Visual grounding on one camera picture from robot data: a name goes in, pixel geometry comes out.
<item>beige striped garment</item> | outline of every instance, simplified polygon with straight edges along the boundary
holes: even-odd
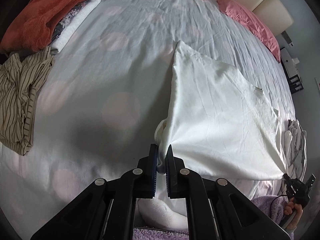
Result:
[[[33,145],[36,93],[53,63],[47,46],[22,62],[15,53],[0,65],[0,142],[20,155]]]

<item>purple fleece fabric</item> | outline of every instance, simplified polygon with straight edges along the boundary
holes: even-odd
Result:
[[[268,217],[270,217],[273,220],[273,222],[279,224],[283,217],[283,211],[284,211],[284,207],[287,204],[287,198],[286,197],[277,198],[272,203],[271,214],[270,214],[270,205],[275,198],[276,196],[267,195],[267,196],[257,197],[251,201],[263,213],[265,213]],[[293,233],[290,234],[290,238],[293,240]],[[132,240],[189,240],[189,235],[187,233],[135,228],[133,231]]]

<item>gray wall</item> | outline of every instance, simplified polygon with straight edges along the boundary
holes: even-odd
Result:
[[[290,48],[282,36],[277,37],[277,40],[280,47],[287,48],[291,57],[300,60],[297,67],[304,87],[304,90],[293,94],[292,99],[296,118],[307,131],[306,179],[311,173],[316,177],[320,175],[320,92],[315,81],[317,78],[320,82],[320,24],[304,0],[281,2],[294,19],[294,24],[287,29],[294,46]],[[296,229],[295,239],[299,239],[306,230],[306,220],[310,217],[308,207]]]

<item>bed sheet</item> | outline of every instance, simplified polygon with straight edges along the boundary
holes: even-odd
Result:
[[[167,117],[179,40],[262,88],[282,131],[295,119],[282,66],[216,0],[102,0],[56,56],[38,96],[31,151],[0,147],[0,206],[22,239],[95,178],[116,179],[148,155]],[[248,198],[280,187],[230,181]]]

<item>orange towel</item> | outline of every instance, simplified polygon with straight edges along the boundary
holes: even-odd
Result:
[[[31,0],[5,32],[0,52],[44,49],[51,42],[57,23],[81,1],[84,0]]]

